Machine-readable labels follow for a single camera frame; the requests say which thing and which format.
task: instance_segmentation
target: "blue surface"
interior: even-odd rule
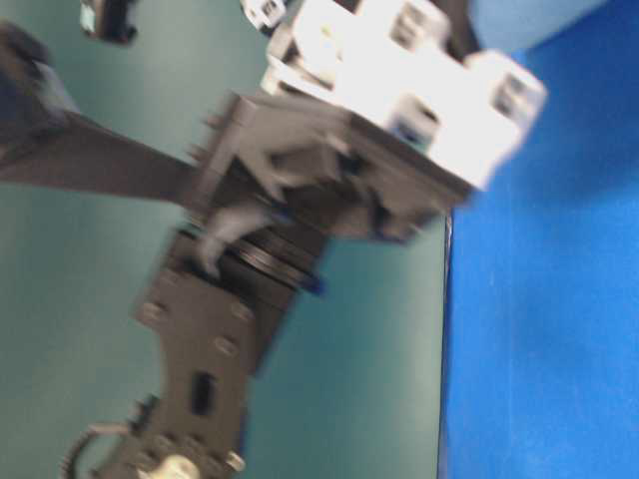
[[[639,2],[526,55],[551,97],[455,215],[443,469],[639,477]]]
[[[481,43],[514,52],[560,32],[608,0],[471,0]]]

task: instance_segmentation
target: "hole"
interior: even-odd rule
[[[197,372],[193,376],[191,390],[191,412],[197,416],[208,416],[214,409],[216,378],[208,372]]]
[[[265,5],[262,7],[262,11],[267,17],[271,17],[273,13],[277,13],[278,4],[274,0],[270,0],[269,2],[265,3]]]
[[[435,116],[435,114],[432,113],[430,110],[428,110],[426,107],[423,107],[423,106],[419,105],[417,108],[418,108],[419,113],[421,115],[423,115],[424,117],[432,120],[436,124],[439,124],[439,120],[437,120],[437,117]]]
[[[406,4],[397,16],[390,38],[409,52],[414,51],[426,36],[426,16]]]
[[[514,120],[516,104],[520,98],[524,97],[525,93],[526,86],[519,79],[508,75],[497,91],[493,106],[499,113]]]
[[[359,2],[361,2],[361,0],[332,0],[332,1],[335,2],[337,5],[339,5],[340,7],[345,8],[350,13],[354,13],[355,9],[359,5]]]
[[[398,121],[391,131],[400,139],[416,148],[425,144],[425,138],[403,121]]]

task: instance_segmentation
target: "gray surface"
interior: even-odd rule
[[[74,0],[0,0],[49,44],[80,109],[180,155],[228,89],[255,89],[264,40],[233,1],[147,0],[131,50],[84,39]],[[93,420],[161,388],[156,338],[130,318],[177,208],[0,187],[0,470],[55,477]],[[433,477],[443,222],[410,248],[341,242],[255,383],[247,478]]]

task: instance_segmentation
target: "white plastic part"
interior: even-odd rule
[[[140,479],[200,479],[200,470],[185,456],[167,457],[160,467],[152,472],[138,471]]]
[[[426,0],[361,0],[353,13],[307,0],[291,28],[300,56],[269,56],[272,91],[282,82],[345,107],[479,189],[521,146],[547,95],[496,51],[450,57],[449,21]]]
[[[258,30],[275,28],[287,15],[283,0],[243,0],[244,13]]]
[[[95,33],[96,31],[96,11],[91,5],[83,3],[80,7],[80,25],[82,28],[89,32]]]

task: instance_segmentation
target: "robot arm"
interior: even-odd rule
[[[193,169],[77,113],[44,47],[0,24],[0,182],[178,203]]]

